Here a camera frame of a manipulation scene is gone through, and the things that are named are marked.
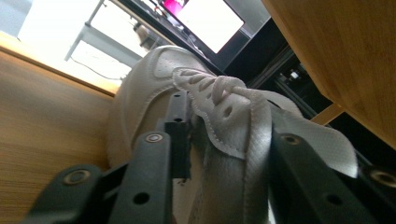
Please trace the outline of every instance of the bright screen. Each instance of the bright screen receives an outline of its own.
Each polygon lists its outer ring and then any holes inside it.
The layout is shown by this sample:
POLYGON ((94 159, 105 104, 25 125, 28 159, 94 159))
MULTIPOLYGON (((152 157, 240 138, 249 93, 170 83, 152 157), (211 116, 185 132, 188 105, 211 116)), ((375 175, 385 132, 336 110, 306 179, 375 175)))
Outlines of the bright screen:
POLYGON ((222 0, 190 0, 184 7, 166 0, 163 5, 215 53, 244 24, 222 0))

